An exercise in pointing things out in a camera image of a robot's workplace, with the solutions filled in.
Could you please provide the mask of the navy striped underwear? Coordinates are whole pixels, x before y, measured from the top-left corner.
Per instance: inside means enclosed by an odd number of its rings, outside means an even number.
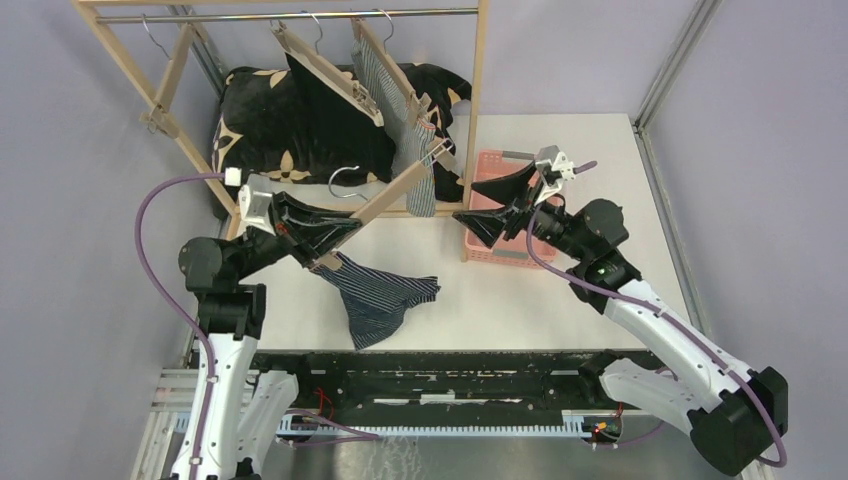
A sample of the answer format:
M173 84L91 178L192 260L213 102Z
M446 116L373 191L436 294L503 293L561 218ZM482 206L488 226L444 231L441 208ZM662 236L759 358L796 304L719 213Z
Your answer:
M312 272L338 289L356 350L395 334L408 310L435 301L441 290L436 276L398 275L359 265L343 254L338 259L339 268L321 265Z

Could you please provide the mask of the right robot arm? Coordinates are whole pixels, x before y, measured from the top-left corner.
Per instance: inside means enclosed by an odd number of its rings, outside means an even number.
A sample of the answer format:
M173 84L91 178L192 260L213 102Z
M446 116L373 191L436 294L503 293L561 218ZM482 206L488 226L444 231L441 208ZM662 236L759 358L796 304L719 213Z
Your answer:
M753 462L788 460L788 383L775 369L755 370L717 346L654 291L626 260L620 245L629 234L622 208L595 199L576 213L566 210L565 174L541 163L472 190L491 200L488 210L455 213L484 245L523 233L574 260L561 272L578 299L639 339L663 364L662 372L606 352L582 370L578 394L591 407L609 401L637 407L688 436L719 472L735 476Z

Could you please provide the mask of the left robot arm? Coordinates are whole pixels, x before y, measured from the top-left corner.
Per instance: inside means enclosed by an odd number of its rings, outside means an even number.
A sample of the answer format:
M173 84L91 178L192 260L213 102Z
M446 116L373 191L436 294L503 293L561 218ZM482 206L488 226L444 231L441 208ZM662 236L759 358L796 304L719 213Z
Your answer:
M307 404L314 394L314 379L289 369L261 375L251 400L244 399L267 310L266 286L244 280L286 257L311 267L363 222L285 193L260 201L255 211L257 219L243 220L239 236L193 238L178 255L185 288L198 302L192 324L201 355L172 479L260 478L285 411Z

